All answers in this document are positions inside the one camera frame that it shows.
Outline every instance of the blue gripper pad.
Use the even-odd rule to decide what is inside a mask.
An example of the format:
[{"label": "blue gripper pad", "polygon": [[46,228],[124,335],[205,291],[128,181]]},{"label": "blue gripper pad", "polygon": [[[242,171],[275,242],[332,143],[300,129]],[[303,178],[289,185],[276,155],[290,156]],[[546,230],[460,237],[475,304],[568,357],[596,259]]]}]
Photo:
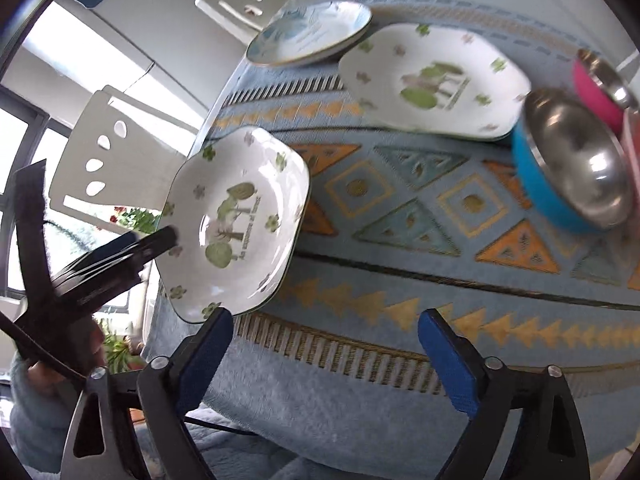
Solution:
[{"label": "blue gripper pad", "polygon": [[234,322],[230,312],[226,308],[217,308],[198,333],[191,337],[184,352],[192,346],[196,349],[178,376],[175,409],[180,416],[200,405],[233,335]]},{"label": "blue gripper pad", "polygon": [[480,407],[476,378],[450,339],[450,336],[457,336],[453,331],[449,332],[449,335],[444,332],[428,310],[420,314],[418,339],[422,348],[442,381],[453,407],[474,418]]}]

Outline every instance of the screw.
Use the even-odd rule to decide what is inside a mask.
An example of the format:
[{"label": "screw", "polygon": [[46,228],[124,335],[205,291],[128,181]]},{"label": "screw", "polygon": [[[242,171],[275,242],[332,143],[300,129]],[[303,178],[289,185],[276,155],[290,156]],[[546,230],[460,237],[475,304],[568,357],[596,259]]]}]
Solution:
[{"label": "screw", "polygon": [[484,360],[484,366],[489,368],[489,370],[499,370],[502,368],[503,364],[497,357],[488,357]]},{"label": "screw", "polygon": [[551,366],[546,367],[546,371],[552,377],[562,377],[562,370],[559,367],[557,367],[556,365],[551,365]]},{"label": "screw", "polygon": [[169,364],[169,359],[161,355],[160,357],[156,357],[153,361],[151,361],[151,367],[154,370],[162,370],[165,366]]},{"label": "screw", "polygon": [[91,372],[91,378],[98,380],[102,378],[105,373],[107,373],[107,370],[104,367],[94,368],[94,371]]}]

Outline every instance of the white wall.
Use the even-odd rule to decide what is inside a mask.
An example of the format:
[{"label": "white wall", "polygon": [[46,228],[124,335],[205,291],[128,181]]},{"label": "white wall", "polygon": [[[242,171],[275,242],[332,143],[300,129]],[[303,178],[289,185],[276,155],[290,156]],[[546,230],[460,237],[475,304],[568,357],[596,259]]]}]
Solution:
[{"label": "white wall", "polygon": [[210,107],[244,46],[195,0],[104,0],[94,11]]},{"label": "white wall", "polygon": [[71,127],[91,97],[78,83],[56,72],[24,47],[18,49],[1,83]]}]

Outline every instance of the black cable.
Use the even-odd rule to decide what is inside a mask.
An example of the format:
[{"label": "black cable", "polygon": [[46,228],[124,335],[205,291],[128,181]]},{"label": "black cable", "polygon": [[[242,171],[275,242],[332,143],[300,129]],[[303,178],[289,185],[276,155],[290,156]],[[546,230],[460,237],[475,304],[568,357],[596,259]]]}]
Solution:
[{"label": "black cable", "polygon": [[0,330],[7,334],[16,343],[19,343],[28,349],[29,352],[32,352],[33,355],[35,355],[40,361],[43,361],[44,364],[52,370],[57,371],[60,375],[66,377],[74,384],[84,385],[84,382],[86,381],[84,375],[68,367],[62,361],[58,361],[2,312],[0,312]]},{"label": "black cable", "polygon": [[229,433],[235,433],[238,435],[247,435],[247,436],[257,435],[257,433],[254,433],[253,431],[236,430],[236,428],[221,426],[220,424],[214,424],[213,422],[206,422],[204,420],[200,420],[199,418],[191,418],[190,416],[185,416],[184,421],[188,422],[189,424],[196,424],[198,426],[202,426],[203,428],[211,428],[212,430],[227,431]]}]

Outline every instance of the white ceramic plate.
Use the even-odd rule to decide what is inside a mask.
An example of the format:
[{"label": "white ceramic plate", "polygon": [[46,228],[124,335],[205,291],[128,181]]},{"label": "white ceramic plate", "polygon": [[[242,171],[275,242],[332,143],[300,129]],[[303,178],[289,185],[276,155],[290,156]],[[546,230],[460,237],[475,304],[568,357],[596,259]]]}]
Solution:
[{"label": "white ceramic plate", "polygon": [[355,2],[327,2],[286,10],[249,44],[246,58],[260,66],[312,63],[357,41],[371,10]]},{"label": "white ceramic plate", "polygon": [[241,314],[264,304],[287,270],[310,189],[302,158],[243,126],[180,168],[159,227],[178,246],[156,258],[178,316],[200,323],[216,306]]},{"label": "white ceramic plate", "polygon": [[459,28],[399,23],[340,60],[359,104],[399,130],[495,140],[513,128],[529,79],[487,40]]}]

